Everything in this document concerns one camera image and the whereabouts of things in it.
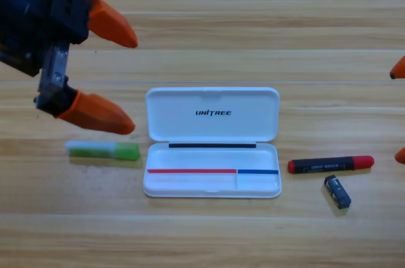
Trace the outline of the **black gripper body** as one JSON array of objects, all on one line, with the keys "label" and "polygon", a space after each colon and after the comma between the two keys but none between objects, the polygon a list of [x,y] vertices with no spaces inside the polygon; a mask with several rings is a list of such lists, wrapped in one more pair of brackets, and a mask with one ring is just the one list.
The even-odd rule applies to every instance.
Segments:
[{"label": "black gripper body", "polygon": [[88,0],[1,0],[1,62],[40,76],[37,109],[54,117],[77,97],[68,85],[70,45],[89,35]]}]

